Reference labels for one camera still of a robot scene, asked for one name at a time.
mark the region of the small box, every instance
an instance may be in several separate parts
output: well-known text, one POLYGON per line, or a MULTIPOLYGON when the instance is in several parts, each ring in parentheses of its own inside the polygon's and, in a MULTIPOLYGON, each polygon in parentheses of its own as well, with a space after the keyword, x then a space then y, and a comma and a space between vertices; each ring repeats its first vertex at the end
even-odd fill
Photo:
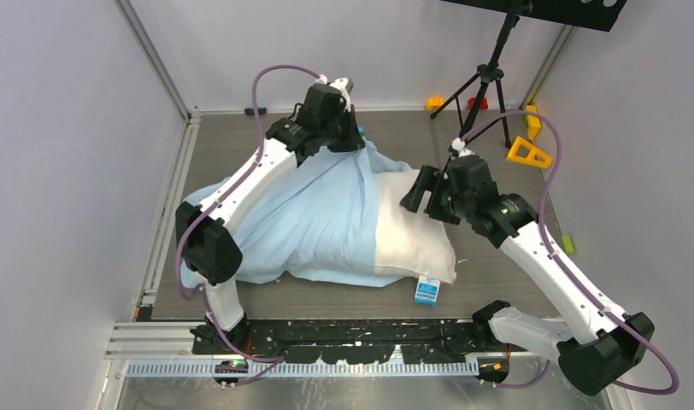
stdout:
POLYGON ((415 303, 435 306, 435 302, 438 301, 439 290, 439 280, 420 275, 417 279, 417 289, 415 289, 415 303))
MULTIPOLYGON (((535 105, 526 105, 526 111, 538 112, 535 105)), ((541 119, 533 115, 523 115, 523 122, 526 123, 528 139, 533 141, 538 136, 538 133, 541 132, 541 119)))
POLYGON ((428 111, 438 111, 438 108, 442 106, 444 103, 443 98, 440 97, 433 97, 433 98, 428 98, 427 101, 425 102, 425 109, 428 111))

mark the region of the yellow object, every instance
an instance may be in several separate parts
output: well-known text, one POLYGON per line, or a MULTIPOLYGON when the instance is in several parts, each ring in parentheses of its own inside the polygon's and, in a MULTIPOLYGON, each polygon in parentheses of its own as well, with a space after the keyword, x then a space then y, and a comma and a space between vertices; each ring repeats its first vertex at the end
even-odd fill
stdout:
POLYGON ((438 111, 438 108, 445 103, 445 100, 440 97, 428 98, 425 103, 425 109, 428 111, 438 111))
POLYGON ((531 165, 539 168, 548 168, 553 163, 553 158, 542 150, 538 149, 532 143, 526 141, 523 137, 516 137, 513 146, 510 147, 506 159, 520 164, 531 165), (518 150, 521 147, 528 149, 528 155, 518 156, 518 150))
MULTIPOLYGON (((538 112, 535 105, 526 105, 526 111, 538 112)), ((526 123, 528 139, 533 141, 538 136, 538 133, 541 132, 541 119, 533 115, 523 115, 523 122, 526 123)))

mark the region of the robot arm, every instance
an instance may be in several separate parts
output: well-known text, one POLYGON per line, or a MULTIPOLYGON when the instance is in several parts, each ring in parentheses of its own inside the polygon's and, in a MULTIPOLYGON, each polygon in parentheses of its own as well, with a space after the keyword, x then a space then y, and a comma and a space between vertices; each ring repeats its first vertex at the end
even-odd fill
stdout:
MULTIPOLYGON (((473 321, 494 343, 510 343, 559 364, 580 391, 595 395, 636 366, 645 348, 606 317, 611 311, 649 339, 654 325, 643 313, 628 315, 575 266, 557 246, 549 252, 536 222, 536 212, 516 194, 500 195, 484 160, 459 140, 443 171, 423 167, 415 185, 400 202, 416 212, 423 193, 432 192, 425 212, 457 224, 464 218, 473 230, 514 260, 546 294, 565 319, 551 322, 495 301, 473 315, 473 321), (603 305, 601 312, 553 261, 560 257, 603 305)), ((549 235, 551 244, 556 241, 549 235)))
POLYGON ((219 202, 218 208, 188 237, 183 257, 186 265, 201 275, 209 305, 219 322, 215 325, 221 329, 229 332, 244 321, 244 309, 238 301, 234 278, 242 254, 233 235, 248 212, 272 186, 319 152, 322 146, 333 152, 364 147, 350 103, 351 89, 350 79, 329 82, 324 75, 320 76, 309 87, 296 117, 277 120, 266 132, 261 157, 258 149, 211 196, 196 206, 183 202, 176 210, 176 235, 180 240, 202 210, 219 202), (251 168, 251 174, 245 179, 251 168), (219 198, 227 190, 233 191, 220 202, 219 198))

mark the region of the yellow triangular block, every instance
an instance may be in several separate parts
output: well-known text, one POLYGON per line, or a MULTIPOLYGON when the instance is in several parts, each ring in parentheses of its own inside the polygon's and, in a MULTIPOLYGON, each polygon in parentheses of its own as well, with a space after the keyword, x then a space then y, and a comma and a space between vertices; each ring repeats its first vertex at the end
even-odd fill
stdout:
POLYGON ((508 152, 508 155, 506 155, 506 159, 539 168, 548 168, 550 167, 550 164, 553 163, 553 158, 551 158, 550 155, 538 149, 535 145, 529 143, 522 137, 515 138, 515 142, 513 142, 513 146, 510 147, 510 151, 508 152), (518 150, 521 147, 528 149, 527 156, 518 156, 518 150))

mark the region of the green object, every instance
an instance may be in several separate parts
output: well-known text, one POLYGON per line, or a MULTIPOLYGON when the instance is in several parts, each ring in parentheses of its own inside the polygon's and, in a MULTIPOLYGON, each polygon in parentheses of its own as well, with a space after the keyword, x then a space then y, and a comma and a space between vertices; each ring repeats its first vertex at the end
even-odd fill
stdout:
POLYGON ((561 240, 563 241, 563 251, 566 252, 566 255, 572 255, 575 250, 573 249, 571 237, 569 235, 561 235, 561 240))

